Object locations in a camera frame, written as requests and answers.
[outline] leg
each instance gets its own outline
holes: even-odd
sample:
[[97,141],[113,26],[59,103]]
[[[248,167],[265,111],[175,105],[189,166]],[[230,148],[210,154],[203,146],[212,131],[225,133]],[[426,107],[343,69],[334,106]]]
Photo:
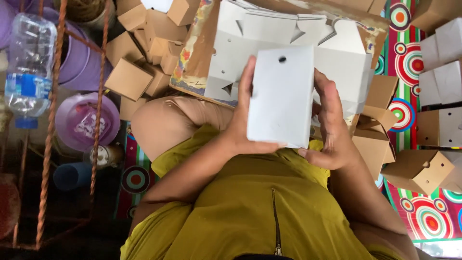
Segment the leg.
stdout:
[[133,115],[133,136],[149,160],[190,138],[203,124],[226,128],[233,111],[197,98],[166,97],[146,103]]

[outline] plastic bottle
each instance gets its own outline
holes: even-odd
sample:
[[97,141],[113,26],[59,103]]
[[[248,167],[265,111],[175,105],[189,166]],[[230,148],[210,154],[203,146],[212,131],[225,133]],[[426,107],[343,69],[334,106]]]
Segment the plastic bottle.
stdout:
[[5,103],[17,128],[38,127],[48,109],[55,54],[56,27],[37,15],[19,13],[12,24]]

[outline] skin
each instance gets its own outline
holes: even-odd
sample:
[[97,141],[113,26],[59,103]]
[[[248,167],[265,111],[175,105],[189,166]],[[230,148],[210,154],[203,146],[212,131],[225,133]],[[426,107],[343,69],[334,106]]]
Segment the skin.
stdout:
[[[238,105],[228,128],[170,170],[144,195],[135,212],[130,233],[137,224],[168,202],[193,203],[232,157],[272,153],[286,145],[247,139],[255,62],[256,58],[251,56],[243,71]],[[419,259],[406,226],[377,189],[366,163],[351,140],[335,83],[315,70],[315,88],[320,95],[321,105],[315,105],[313,111],[318,114],[321,123],[324,149],[321,152],[299,149],[298,153],[309,163],[332,170],[332,194],[363,244],[384,245],[405,259]]]

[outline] metal rack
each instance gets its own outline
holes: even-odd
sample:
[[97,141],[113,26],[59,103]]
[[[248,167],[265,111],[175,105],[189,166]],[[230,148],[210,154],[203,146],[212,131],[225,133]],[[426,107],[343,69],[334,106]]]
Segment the metal rack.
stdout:
[[[48,135],[45,140],[45,154],[43,160],[43,171],[42,171],[42,186],[40,192],[40,205],[39,205],[39,213],[38,213],[38,225],[37,225],[37,234],[35,239],[35,244],[21,244],[19,243],[18,237],[18,228],[19,228],[19,220],[16,223],[12,238],[10,234],[10,240],[7,242],[0,241],[0,246],[8,247],[8,248],[23,248],[29,250],[39,250],[42,246],[52,242],[53,240],[59,239],[74,230],[85,226],[92,218],[93,215],[93,202],[94,202],[94,193],[95,193],[95,180],[96,180],[96,166],[97,166],[97,151],[98,151],[98,140],[99,140],[99,124],[101,119],[101,103],[103,99],[103,72],[104,72],[104,61],[106,58],[106,43],[108,38],[108,28],[109,28],[109,7],[110,1],[112,0],[105,0],[105,14],[104,14],[104,30],[103,30],[103,45],[102,48],[95,46],[93,43],[86,41],[85,39],[75,35],[74,33],[70,32],[65,28],[65,18],[66,18],[66,7],[67,7],[67,0],[61,0],[60,12],[59,12],[59,22],[58,22],[58,36],[56,39],[56,48],[55,48],[55,63],[53,67],[53,86],[50,93],[50,114],[48,117]],[[24,0],[21,0],[20,11],[24,11]],[[39,0],[39,16],[43,14],[43,0]],[[50,157],[51,157],[51,147],[52,147],[52,138],[55,132],[55,116],[56,116],[56,97],[58,93],[58,76],[61,67],[61,49],[63,44],[64,34],[67,34],[74,39],[82,42],[89,48],[101,53],[101,70],[99,76],[99,87],[98,87],[98,100],[97,100],[97,114],[96,114],[96,129],[95,129],[95,142],[94,142],[94,149],[93,149],[93,161],[92,161],[92,170],[91,170],[91,185],[90,185],[90,214],[88,218],[68,218],[68,217],[54,217],[54,221],[63,221],[63,222],[73,222],[77,223],[74,227],[54,236],[47,240],[43,239],[43,234],[45,230],[45,218],[46,218],[46,210],[47,210],[47,198],[48,198],[48,184],[49,184],[49,169],[50,169]],[[5,158],[5,146],[6,141],[8,139],[8,130],[5,132],[5,139],[3,142],[3,148],[0,155],[0,173],[4,169],[4,158]],[[18,176],[18,190],[22,200],[22,188],[23,188],[23,180],[24,180],[24,172],[25,172],[25,164],[26,164],[26,154],[27,154],[27,147],[29,142],[29,131],[26,133],[24,146],[22,149],[21,155],[21,167]]]

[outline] bottle cap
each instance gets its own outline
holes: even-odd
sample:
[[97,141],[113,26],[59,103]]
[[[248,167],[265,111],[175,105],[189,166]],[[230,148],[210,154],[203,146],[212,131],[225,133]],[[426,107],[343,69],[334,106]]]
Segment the bottle cap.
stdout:
[[15,120],[16,128],[24,129],[37,129],[38,120],[37,118],[17,118]]

